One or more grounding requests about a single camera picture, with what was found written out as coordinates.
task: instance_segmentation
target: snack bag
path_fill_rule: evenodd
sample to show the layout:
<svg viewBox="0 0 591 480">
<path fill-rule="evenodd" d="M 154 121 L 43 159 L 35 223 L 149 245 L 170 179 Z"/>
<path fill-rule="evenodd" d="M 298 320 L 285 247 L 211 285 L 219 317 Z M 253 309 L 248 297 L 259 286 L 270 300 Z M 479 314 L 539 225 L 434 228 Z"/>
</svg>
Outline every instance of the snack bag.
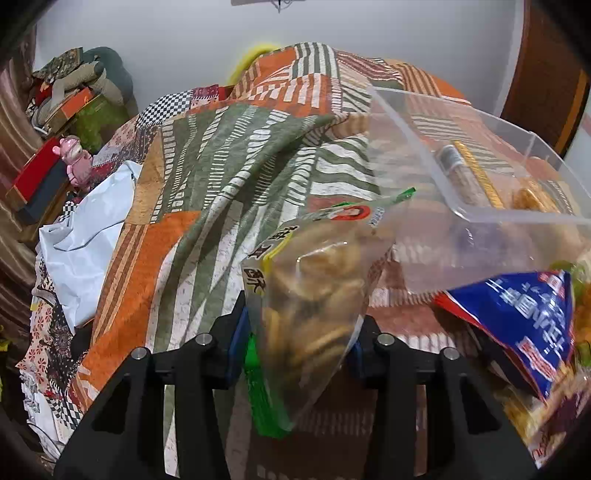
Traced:
<svg viewBox="0 0 591 480">
<path fill-rule="evenodd" d="M 540 468 L 585 410 L 591 397 L 591 378 L 580 365 L 566 365 L 558 373 L 545 402 L 510 385 L 495 392 L 495 397 Z"/>
<path fill-rule="evenodd" d="M 490 278 L 435 303 L 470 324 L 497 373 L 546 400 L 573 348 L 571 295 L 570 273 L 552 270 Z"/>
<path fill-rule="evenodd" d="M 242 262 L 252 331 L 278 426 L 292 430 L 357 340 L 397 197 L 339 205 L 283 223 Z"/>
</svg>

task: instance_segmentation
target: plastic bag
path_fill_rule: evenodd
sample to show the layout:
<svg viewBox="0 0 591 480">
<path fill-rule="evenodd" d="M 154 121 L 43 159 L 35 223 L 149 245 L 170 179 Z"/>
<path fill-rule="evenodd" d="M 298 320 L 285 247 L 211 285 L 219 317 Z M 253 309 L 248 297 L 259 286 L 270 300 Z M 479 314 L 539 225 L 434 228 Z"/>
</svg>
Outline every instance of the plastic bag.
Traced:
<svg viewBox="0 0 591 480">
<path fill-rule="evenodd" d="M 413 193 L 283 223 L 242 262 L 268 401 L 283 430 L 318 399 L 357 340 L 404 211 L 397 204 Z"/>
<path fill-rule="evenodd" d="M 507 274 L 441 293 L 435 303 L 478 329 L 472 333 L 502 377 L 548 398 L 573 349 L 570 273 Z"/>
<path fill-rule="evenodd" d="M 591 396 L 589 373 L 577 362 L 565 365 L 559 376 L 545 402 L 510 385 L 495 392 L 539 468 L 576 424 Z"/>
<path fill-rule="evenodd" d="M 589 195 L 539 137 L 456 102 L 372 94 L 368 165 L 380 185 L 418 190 L 394 255 L 408 295 L 546 270 L 589 247 Z"/>
</svg>

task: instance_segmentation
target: orange box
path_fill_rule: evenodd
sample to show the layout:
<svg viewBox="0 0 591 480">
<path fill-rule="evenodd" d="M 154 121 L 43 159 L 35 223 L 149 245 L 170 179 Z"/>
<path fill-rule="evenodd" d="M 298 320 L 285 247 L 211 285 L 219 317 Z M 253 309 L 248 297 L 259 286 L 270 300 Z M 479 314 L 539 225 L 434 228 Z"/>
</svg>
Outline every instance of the orange box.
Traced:
<svg viewBox="0 0 591 480">
<path fill-rule="evenodd" d="M 47 124 L 53 133 L 56 133 L 66 122 L 82 109 L 88 102 L 92 100 L 92 92 L 88 87 L 78 92 L 73 97 L 66 100 L 61 107 L 56 110 Z"/>
</svg>

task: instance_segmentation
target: pink toy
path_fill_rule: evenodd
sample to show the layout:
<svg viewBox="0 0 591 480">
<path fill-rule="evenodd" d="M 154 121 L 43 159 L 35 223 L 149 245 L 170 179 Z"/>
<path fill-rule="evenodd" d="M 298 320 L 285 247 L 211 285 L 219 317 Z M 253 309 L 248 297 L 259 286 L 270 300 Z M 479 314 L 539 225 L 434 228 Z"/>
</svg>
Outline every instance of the pink toy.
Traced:
<svg viewBox="0 0 591 480">
<path fill-rule="evenodd" d="M 51 149 L 67 165 L 66 173 L 74 187 L 84 188 L 92 172 L 92 155 L 80 145 L 80 138 L 69 135 L 60 139 L 60 146 Z"/>
</svg>

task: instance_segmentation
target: white wall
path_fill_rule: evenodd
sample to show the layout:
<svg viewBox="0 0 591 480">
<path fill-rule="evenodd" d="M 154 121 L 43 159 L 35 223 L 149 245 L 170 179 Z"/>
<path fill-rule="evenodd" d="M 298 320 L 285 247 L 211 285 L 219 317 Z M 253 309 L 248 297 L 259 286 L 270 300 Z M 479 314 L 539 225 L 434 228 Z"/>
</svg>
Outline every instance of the white wall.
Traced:
<svg viewBox="0 0 591 480">
<path fill-rule="evenodd" d="M 224 85 L 257 43 L 321 41 L 412 62 L 488 112 L 515 67 L 522 0 L 304 0 L 280 14 L 269 2 L 244 1 L 58 0 L 38 23 L 35 66 L 77 46 L 114 48 L 141 110 L 166 93 Z"/>
<path fill-rule="evenodd" d="M 509 47 L 509 57 L 507 59 L 507 67 L 505 69 L 505 75 L 501 83 L 499 95 L 496 98 L 496 105 L 493 111 L 493 115 L 501 116 L 503 107 L 507 97 L 509 96 L 509 90 L 511 89 L 511 83 L 513 83 L 513 76 L 515 75 L 515 69 L 517 68 L 517 60 L 519 59 L 519 50 L 521 47 L 521 37 L 523 36 L 523 22 L 525 15 L 525 0 L 515 1 L 515 15 L 513 17 L 513 32 L 511 33 L 511 43 Z"/>
<path fill-rule="evenodd" d="M 591 135 L 582 127 L 588 123 L 591 116 L 591 95 L 587 98 L 585 112 L 574 135 L 568 152 L 564 156 L 564 163 L 568 168 L 562 167 L 560 174 L 568 182 L 583 214 L 591 216 Z"/>
</svg>

